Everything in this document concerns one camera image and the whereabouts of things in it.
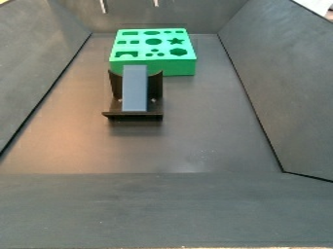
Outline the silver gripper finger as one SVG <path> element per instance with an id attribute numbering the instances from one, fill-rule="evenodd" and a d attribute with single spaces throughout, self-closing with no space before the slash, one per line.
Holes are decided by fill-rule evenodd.
<path id="1" fill-rule="evenodd" d="M 152 0 L 153 2 L 153 7 L 159 7 L 159 0 Z"/>
<path id="2" fill-rule="evenodd" d="M 98 2 L 100 2 L 101 12 L 102 12 L 102 14 L 105 14 L 105 13 L 106 13 L 106 5 L 105 5 L 105 1 L 104 1 L 104 0 L 98 0 Z"/>

